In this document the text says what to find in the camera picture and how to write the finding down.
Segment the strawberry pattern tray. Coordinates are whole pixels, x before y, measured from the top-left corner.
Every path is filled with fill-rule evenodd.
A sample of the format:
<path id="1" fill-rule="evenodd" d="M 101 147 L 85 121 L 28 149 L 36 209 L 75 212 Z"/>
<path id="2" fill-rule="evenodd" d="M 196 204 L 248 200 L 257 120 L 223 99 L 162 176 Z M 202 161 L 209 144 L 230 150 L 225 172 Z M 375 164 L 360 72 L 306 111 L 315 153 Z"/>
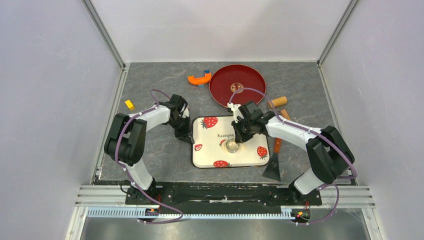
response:
<path id="1" fill-rule="evenodd" d="M 199 169 L 260 167 L 270 153 L 265 135 L 236 143 L 232 116 L 202 116 L 193 120 L 192 164 Z"/>

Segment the wooden dough roller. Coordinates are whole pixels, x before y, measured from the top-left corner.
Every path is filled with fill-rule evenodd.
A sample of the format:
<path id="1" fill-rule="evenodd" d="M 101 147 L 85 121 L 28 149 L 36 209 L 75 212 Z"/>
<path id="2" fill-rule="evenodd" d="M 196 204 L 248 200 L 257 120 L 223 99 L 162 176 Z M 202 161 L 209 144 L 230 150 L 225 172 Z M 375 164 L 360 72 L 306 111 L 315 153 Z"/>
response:
<path id="1" fill-rule="evenodd" d="M 271 110 L 272 106 L 274 106 L 275 109 L 277 108 L 281 108 L 280 110 L 280 114 L 282 115 L 283 118 L 287 119 L 287 120 L 291 120 L 286 108 L 289 105 L 289 101 L 288 98 L 286 96 L 281 96 L 278 98 L 274 98 L 271 101 L 268 101 L 267 105 L 268 108 Z"/>

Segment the small metal cup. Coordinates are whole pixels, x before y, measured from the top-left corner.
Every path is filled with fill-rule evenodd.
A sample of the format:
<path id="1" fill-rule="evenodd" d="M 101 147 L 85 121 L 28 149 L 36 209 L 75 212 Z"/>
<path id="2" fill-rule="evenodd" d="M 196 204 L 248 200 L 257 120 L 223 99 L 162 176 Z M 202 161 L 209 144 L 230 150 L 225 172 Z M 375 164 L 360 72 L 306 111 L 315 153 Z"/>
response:
<path id="1" fill-rule="evenodd" d="M 229 153 L 236 153 L 240 148 L 240 144 L 237 143 L 236 140 L 233 138 L 233 139 L 228 139 L 225 142 L 225 147 Z"/>

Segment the white dough piece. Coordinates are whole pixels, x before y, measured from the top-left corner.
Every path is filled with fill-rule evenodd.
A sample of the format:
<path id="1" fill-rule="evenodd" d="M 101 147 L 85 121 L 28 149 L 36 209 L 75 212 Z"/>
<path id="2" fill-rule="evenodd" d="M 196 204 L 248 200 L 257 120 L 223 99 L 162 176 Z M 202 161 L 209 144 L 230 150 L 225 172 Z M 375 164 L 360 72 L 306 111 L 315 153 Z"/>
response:
<path id="1" fill-rule="evenodd" d="M 246 149 L 246 145 L 244 143 L 236 143 L 234 138 L 224 140 L 220 146 L 224 152 L 229 154 L 235 154 Z"/>

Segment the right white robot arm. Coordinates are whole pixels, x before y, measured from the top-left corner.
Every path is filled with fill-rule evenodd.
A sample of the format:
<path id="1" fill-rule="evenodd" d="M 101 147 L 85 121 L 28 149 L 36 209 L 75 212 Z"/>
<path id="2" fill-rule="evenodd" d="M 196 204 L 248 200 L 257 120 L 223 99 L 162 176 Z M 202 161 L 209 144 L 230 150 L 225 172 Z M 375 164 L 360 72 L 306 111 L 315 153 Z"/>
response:
<path id="1" fill-rule="evenodd" d="M 293 203 L 302 204 L 310 192 L 332 184 L 347 169 L 353 169 L 354 155 L 335 127 L 308 127 L 284 118 L 274 110 L 264 113 L 253 101 L 243 105 L 228 103 L 227 106 L 233 113 L 231 125 L 236 143 L 248 142 L 255 135 L 265 135 L 307 152 L 310 168 L 290 184 L 288 191 Z"/>

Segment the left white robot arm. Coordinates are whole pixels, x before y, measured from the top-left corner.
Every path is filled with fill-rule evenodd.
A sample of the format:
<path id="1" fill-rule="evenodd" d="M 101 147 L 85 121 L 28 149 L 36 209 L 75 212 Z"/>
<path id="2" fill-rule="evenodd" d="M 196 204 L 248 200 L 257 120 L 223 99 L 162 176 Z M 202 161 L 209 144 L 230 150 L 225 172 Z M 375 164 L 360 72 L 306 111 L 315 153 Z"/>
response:
<path id="1" fill-rule="evenodd" d="M 169 101 L 160 101 L 145 111 L 116 114 L 103 147 L 104 152 L 126 172 L 131 185 L 139 189 L 137 196 L 145 204 L 156 200 L 157 191 L 151 187 L 154 178 L 142 157 L 148 131 L 159 125 L 172 127 L 177 140 L 194 144 L 188 102 L 173 94 Z"/>

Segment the red round plate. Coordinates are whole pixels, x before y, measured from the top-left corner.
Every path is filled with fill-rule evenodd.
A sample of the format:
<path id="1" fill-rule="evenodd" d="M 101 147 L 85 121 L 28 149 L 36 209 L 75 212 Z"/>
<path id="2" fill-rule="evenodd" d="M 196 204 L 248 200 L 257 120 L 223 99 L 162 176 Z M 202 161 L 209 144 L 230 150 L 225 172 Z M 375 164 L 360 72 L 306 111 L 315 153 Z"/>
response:
<path id="1" fill-rule="evenodd" d="M 267 85 L 263 76 L 247 65 L 224 66 L 217 70 L 209 81 L 212 98 L 225 108 L 230 99 L 234 104 L 243 105 L 249 101 L 258 104 L 264 98 L 262 94 L 249 89 L 266 93 Z"/>

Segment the orange U-shaped toy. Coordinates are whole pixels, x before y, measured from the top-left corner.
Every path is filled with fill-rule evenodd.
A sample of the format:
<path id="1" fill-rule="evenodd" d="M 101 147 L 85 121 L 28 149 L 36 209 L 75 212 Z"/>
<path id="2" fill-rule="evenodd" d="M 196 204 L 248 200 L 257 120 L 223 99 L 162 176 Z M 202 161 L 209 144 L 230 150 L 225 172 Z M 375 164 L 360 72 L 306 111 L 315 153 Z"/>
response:
<path id="1" fill-rule="evenodd" d="M 210 70 L 204 70 L 203 72 L 204 75 L 202 77 L 194 77 L 193 75 L 189 75 L 187 77 L 188 82 L 194 86 L 203 86 L 204 84 L 208 83 L 212 78 L 212 74 Z"/>

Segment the yellow block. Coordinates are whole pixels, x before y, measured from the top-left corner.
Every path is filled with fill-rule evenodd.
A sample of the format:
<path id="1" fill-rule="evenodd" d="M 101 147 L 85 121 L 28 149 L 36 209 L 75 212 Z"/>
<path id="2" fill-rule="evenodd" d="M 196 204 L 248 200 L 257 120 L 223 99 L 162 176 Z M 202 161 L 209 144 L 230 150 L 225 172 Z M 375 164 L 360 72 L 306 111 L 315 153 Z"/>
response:
<path id="1" fill-rule="evenodd" d="M 128 108 L 130 111 L 133 111 L 133 110 L 135 109 L 135 106 L 134 106 L 134 104 L 131 102 L 131 100 L 126 100 L 124 103 L 125 103 L 125 105 L 127 106 L 127 108 Z"/>

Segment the orange handled scraper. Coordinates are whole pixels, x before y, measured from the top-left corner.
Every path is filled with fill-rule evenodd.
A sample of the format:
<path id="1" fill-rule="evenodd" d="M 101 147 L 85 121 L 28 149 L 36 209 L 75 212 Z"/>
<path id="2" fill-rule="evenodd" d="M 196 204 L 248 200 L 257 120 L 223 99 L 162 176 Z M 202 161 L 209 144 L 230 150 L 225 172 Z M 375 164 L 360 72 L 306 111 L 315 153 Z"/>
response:
<path id="1" fill-rule="evenodd" d="M 268 165 L 266 166 L 262 176 L 274 181 L 281 181 L 280 167 L 279 167 L 279 152 L 281 149 L 282 140 L 276 138 L 273 147 L 273 153 L 269 159 Z"/>

